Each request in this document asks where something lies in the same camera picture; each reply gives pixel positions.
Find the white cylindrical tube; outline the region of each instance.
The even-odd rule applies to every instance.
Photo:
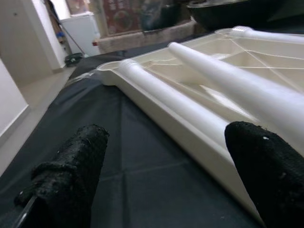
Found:
[[[154,102],[170,112],[173,118],[183,122],[206,144],[232,162],[224,138],[224,131],[228,125],[226,120],[151,75],[133,60],[122,61],[118,71],[137,88],[150,94]]]
[[[304,44],[304,37],[301,36],[293,36],[293,35],[274,33],[274,32],[255,31],[252,28],[246,26],[234,27],[231,30],[230,35],[233,37],[244,37],[251,39],[263,39],[270,41]]]
[[[304,156],[304,95],[177,43],[170,52]]]

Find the tiled floor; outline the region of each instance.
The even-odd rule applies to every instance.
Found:
[[[8,140],[0,147],[0,176],[35,129],[48,106],[64,87],[74,69],[66,68],[61,73],[20,88],[30,106],[30,112]]]

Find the white wall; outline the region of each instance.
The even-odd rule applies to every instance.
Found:
[[[54,4],[59,20],[64,20],[71,16],[68,6],[66,4],[66,0],[51,0],[51,1]]]
[[[1,0],[0,56],[18,86],[53,74],[20,0]]]
[[[43,0],[22,0],[38,39],[53,70],[64,66],[66,53],[61,47]]]
[[[43,0],[1,0],[0,56],[19,87],[53,74],[67,55]]]
[[[28,104],[0,59],[0,137],[27,107]]]

